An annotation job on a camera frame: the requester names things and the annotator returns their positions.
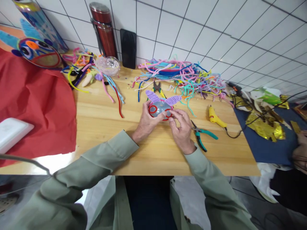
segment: navy blue paper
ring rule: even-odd
[[[298,123],[301,130],[307,129],[307,123],[293,109],[274,109],[290,126],[290,121]],[[234,109],[238,121],[243,128],[249,113]],[[293,165],[291,156],[294,149],[297,148],[297,136],[294,130],[290,130],[282,125],[285,133],[285,140],[277,140],[272,142],[259,136],[254,130],[247,127],[243,132],[255,157],[256,162],[274,163],[281,165]]]

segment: colorful mask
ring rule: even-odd
[[[52,42],[40,40],[40,34],[26,20],[20,19],[25,38],[19,39],[0,30],[0,40],[13,48],[12,53],[24,57],[29,62],[42,68],[54,69],[60,67],[62,58]]]
[[[153,91],[150,90],[146,90],[146,95],[151,100],[151,103],[148,107],[149,114],[152,117],[157,117],[160,113],[166,111],[167,114],[164,117],[164,121],[168,120],[172,116],[169,110],[174,109],[173,105],[181,101],[182,99],[179,95],[165,99],[162,97],[158,97]]]

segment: red thermos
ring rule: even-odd
[[[101,3],[90,3],[92,24],[96,32],[98,46],[103,56],[117,57],[111,14],[108,7]]]

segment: wooden table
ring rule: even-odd
[[[74,90],[77,104],[77,147],[76,151],[68,154],[44,156],[36,158],[51,172],[67,166],[77,160],[86,150],[107,141],[122,129],[133,131],[136,129],[141,112],[142,103],[146,101],[145,90],[141,92],[141,102],[138,102],[136,88],[131,88],[132,81],[140,75],[140,70],[131,70],[122,67],[120,77],[114,78],[125,104],[122,106],[124,118],[118,112],[118,101],[115,92],[107,87],[109,94],[116,103],[112,103],[106,96],[101,82],[95,82],[86,88],[90,93]],[[162,82],[161,87],[166,97],[174,95],[167,91],[168,82]],[[193,117],[186,105],[177,103],[176,109],[189,113],[194,123],[203,129],[213,132],[219,137],[214,140],[208,135],[201,134],[201,139],[208,152],[206,157],[213,161],[225,176],[259,176],[255,159],[242,133],[237,139],[232,139],[217,124],[209,122],[209,106],[215,108],[217,115],[228,124],[230,135],[236,135],[241,127],[233,111],[226,102],[212,101],[209,96],[206,100],[199,95],[190,101],[190,107],[197,117]],[[196,141],[192,132],[191,138]],[[44,171],[28,163],[16,163],[0,168],[0,174],[45,174]],[[159,124],[148,139],[140,143],[140,148],[129,160],[114,172],[115,175],[191,175],[189,166],[173,141],[168,122]]]

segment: yellow glue gun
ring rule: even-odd
[[[210,117],[210,122],[217,123],[222,128],[227,127],[227,124],[225,122],[222,122],[222,120],[216,115],[214,108],[211,105],[209,107],[209,117]]]

